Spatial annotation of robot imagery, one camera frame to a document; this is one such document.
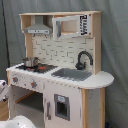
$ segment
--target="toy kitchen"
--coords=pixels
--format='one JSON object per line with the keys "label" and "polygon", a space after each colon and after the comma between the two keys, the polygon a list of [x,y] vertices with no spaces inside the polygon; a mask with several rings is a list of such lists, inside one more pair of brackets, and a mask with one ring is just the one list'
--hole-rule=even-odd
{"label": "toy kitchen", "polygon": [[25,63],[7,69],[10,119],[23,115],[37,128],[105,128],[101,71],[101,11],[20,14]]}

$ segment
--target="countertop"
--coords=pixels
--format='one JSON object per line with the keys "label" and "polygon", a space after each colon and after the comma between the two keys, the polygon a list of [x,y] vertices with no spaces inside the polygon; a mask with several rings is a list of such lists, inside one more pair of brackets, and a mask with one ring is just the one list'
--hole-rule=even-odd
{"label": "countertop", "polygon": [[84,81],[72,81],[72,80],[67,80],[67,79],[63,79],[63,78],[58,78],[58,77],[53,77],[51,74],[61,68],[61,66],[58,66],[57,68],[48,71],[44,74],[38,74],[38,73],[33,73],[33,72],[28,72],[28,71],[24,71],[24,70],[19,70],[16,69],[15,67],[23,65],[19,64],[10,68],[7,68],[6,71],[13,71],[16,73],[23,73],[23,74],[27,74],[27,75],[31,75],[31,76],[35,76],[38,78],[42,78],[44,80],[49,80],[49,81],[56,81],[59,83],[64,83],[64,84],[68,84],[69,86],[74,86],[74,87],[78,87],[78,88],[83,88],[83,89],[96,89],[96,88],[103,88],[106,86],[109,86],[113,83],[114,81],[114,77],[107,72],[104,71],[100,71],[98,74],[96,75],[91,75],[90,77],[88,77],[87,79],[85,79]]}

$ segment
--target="gray curtain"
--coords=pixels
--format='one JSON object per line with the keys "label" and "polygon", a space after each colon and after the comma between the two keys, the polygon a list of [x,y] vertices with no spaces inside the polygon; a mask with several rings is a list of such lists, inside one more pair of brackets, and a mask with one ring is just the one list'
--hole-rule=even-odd
{"label": "gray curtain", "polygon": [[6,68],[8,67],[6,35],[2,1],[0,0],[0,80],[7,80]]}
{"label": "gray curtain", "polygon": [[106,88],[106,120],[128,127],[128,0],[4,0],[11,65],[25,57],[19,13],[102,10],[102,70],[115,77]]}

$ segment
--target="cabinet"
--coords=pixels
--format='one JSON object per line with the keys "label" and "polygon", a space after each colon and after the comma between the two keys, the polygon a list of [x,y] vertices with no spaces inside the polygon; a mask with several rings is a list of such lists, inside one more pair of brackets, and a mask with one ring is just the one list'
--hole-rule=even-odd
{"label": "cabinet", "polygon": [[52,18],[53,39],[66,39],[91,34],[91,15]]}
{"label": "cabinet", "polygon": [[81,91],[78,88],[45,82],[45,128],[82,128]]}

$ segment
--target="burner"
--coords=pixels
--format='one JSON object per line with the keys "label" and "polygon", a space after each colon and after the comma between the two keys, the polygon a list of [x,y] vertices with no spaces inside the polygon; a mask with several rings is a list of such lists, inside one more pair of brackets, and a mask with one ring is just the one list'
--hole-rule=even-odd
{"label": "burner", "polygon": [[38,73],[46,73],[47,71],[50,71],[54,68],[56,68],[57,66],[53,66],[53,65],[47,65],[47,64],[41,64],[39,63],[37,66],[35,67],[26,67],[24,65],[21,65],[19,67],[16,67],[18,69],[21,70],[26,70],[28,72],[38,72]]}

